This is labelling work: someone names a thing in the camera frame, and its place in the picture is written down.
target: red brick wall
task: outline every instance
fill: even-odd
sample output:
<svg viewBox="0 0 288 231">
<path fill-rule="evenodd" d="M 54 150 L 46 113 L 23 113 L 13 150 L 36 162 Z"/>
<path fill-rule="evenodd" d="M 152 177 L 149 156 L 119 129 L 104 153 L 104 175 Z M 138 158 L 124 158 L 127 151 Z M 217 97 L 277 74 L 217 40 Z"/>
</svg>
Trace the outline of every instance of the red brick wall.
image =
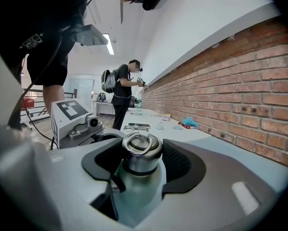
<svg viewBox="0 0 288 231">
<path fill-rule="evenodd" d="M 143 106 L 288 166 L 288 30 L 275 18 L 156 81 Z"/>
</svg>

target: fluorescent light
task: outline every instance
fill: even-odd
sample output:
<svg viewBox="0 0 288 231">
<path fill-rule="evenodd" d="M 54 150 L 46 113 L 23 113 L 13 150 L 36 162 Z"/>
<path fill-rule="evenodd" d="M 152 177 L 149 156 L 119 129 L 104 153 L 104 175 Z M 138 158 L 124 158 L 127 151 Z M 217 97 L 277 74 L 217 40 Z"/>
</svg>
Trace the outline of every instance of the fluorescent light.
<svg viewBox="0 0 288 231">
<path fill-rule="evenodd" d="M 110 36 L 107 33 L 103 34 L 103 36 L 107 39 L 107 45 L 106 46 L 107 46 L 107 49 L 108 49 L 110 55 L 114 55 Z"/>
</svg>

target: blue object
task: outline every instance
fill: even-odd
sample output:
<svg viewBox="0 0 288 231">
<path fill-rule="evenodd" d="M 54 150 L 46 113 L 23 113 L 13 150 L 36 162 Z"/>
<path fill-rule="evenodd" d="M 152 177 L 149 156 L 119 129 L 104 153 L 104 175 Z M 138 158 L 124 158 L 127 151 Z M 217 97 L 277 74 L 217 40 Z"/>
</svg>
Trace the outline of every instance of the blue object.
<svg viewBox="0 0 288 231">
<path fill-rule="evenodd" d="M 187 126 L 192 126 L 192 127 L 196 127 L 196 129 L 198 129 L 198 123 L 196 121 L 194 121 L 191 117 L 187 117 L 185 118 L 182 123 L 184 125 L 187 125 Z"/>
</svg>

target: man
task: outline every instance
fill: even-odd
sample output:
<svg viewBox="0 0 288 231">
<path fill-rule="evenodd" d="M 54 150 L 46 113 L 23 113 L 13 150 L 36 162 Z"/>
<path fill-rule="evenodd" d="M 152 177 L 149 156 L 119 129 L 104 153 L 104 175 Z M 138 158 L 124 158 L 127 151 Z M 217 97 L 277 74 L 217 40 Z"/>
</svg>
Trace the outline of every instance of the man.
<svg viewBox="0 0 288 231">
<path fill-rule="evenodd" d="M 138 60 L 132 60 L 129 64 L 123 64 L 116 71 L 115 80 L 117 81 L 112 104 L 115 109 L 115 120 L 113 128 L 120 130 L 126 112 L 129 108 L 131 101 L 131 87 L 139 86 L 142 87 L 142 82 L 136 82 L 130 80 L 130 72 L 140 72 L 140 62 Z"/>
<path fill-rule="evenodd" d="M 21 62 L 27 58 L 32 82 L 40 75 L 59 44 L 60 30 L 71 25 L 75 14 L 82 14 L 87 0 L 0 0 L 0 54 L 15 76 L 21 80 Z M 64 99 L 68 53 L 74 42 L 63 37 L 58 52 L 35 85 L 43 86 L 45 106 Z M 21 129 L 20 110 L 9 125 Z"/>
</svg>

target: white table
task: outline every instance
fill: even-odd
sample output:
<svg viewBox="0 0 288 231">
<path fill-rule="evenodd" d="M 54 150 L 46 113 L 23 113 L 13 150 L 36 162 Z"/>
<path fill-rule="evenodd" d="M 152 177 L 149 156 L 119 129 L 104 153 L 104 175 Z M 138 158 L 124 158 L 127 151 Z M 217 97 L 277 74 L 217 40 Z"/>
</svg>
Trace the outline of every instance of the white table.
<svg viewBox="0 0 288 231">
<path fill-rule="evenodd" d="M 132 115 L 131 113 L 139 113 L 142 115 Z M 129 123 L 141 123 L 141 124 L 149 124 L 151 127 L 149 133 L 156 136 L 161 141 L 163 139 L 169 139 L 180 142 L 188 142 L 211 137 L 210 134 L 202 132 L 198 129 L 186 129 L 186 128 L 183 128 L 183 130 L 173 129 L 173 126 L 178 125 L 178 121 L 174 119 L 170 119 L 170 121 L 163 121 L 161 117 L 156 117 L 154 115 L 159 115 L 159 113 L 147 109 L 138 110 L 136 108 L 129 108 L 125 115 L 120 131 L 122 131 L 125 134 L 129 134 L 130 132 L 126 132 L 124 130 L 125 126 L 128 126 Z M 162 125 L 164 126 L 164 130 L 156 129 L 156 125 L 158 125 L 158 122 L 160 121 L 163 122 Z"/>
<path fill-rule="evenodd" d="M 108 114 L 115 115 L 113 104 L 105 102 L 92 101 L 93 114 Z"/>
<path fill-rule="evenodd" d="M 141 113 L 143 115 L 131 115 L 131 113 Z M 161 118 L 153 115 L 159 114 L 152 110 L 142 109 L 139 111 L 138 109 L 129 108 L 121 126 L 121 131 L 125 134 L 129 134 L 129 132 L 124 130 L 124 126 L 128 126 L 129 123 L 149 124 L 151 127 L 149 133 L 155 135 L 161 141 L 163 139 L 170 139 L 186 142 L 206 150 L 230 156 L 266 181 L 276 192 L 281 192 L 286 188 L 288 184 L 288 167 L 255 153 L 243 150 L 198 129 L 173 129 L 173 126 L 178 125 L 178 121 L 174 119 L 171 119 L 168 122 L 163 121 L 165 129 L 157 130 L 156 125 Z"/>
</svg>

